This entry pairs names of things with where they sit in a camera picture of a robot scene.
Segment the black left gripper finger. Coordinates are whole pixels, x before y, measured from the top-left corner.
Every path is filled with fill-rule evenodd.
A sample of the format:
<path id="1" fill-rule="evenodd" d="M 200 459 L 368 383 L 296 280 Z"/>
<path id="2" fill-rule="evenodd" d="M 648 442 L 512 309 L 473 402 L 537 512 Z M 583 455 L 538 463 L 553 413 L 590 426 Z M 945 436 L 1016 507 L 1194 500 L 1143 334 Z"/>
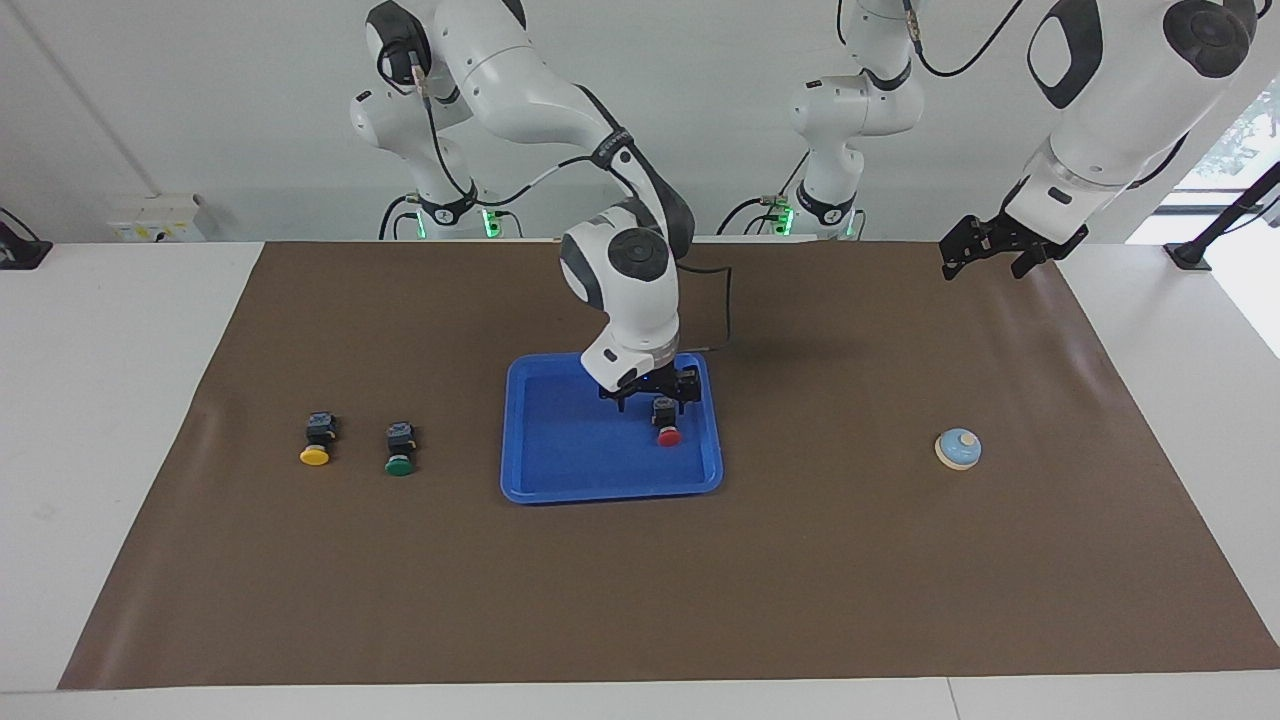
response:
<path id="1" fill-rule="evenodd" d="M 1019 258 L 1010 266 L 1012 277 L 1021 279 L 1042 264 L 1064 260 L 1088 234 L 1088 228 L 1079 228 L 1069 240 L 1062 242 L 1051 242 L 1039 236 L 1028 236 L 1023 247 L 1020 247 Z"/>
<path id="2" fill-rule="evenodd" d="M 942 275 L 954 281 L 970 263 L 993 256 L 991 231 L 993 224 L 966 215 L 940 241 Z"/>

